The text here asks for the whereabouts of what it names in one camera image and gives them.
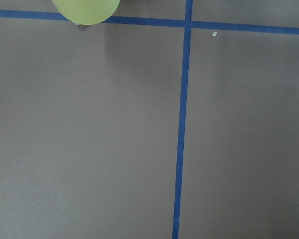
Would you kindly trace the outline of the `yellow plastic cup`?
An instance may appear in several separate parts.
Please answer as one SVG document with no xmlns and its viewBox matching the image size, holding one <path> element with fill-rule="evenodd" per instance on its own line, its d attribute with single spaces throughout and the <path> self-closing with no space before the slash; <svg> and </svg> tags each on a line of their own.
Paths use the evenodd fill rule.
<svg viewBox="0 0 299 239">
<path fill-rule="evenodd" d="M 52 0 L 52 3 L 67 20 L 94 25 L 112 16 L 120 0 Z"/>
</svg>

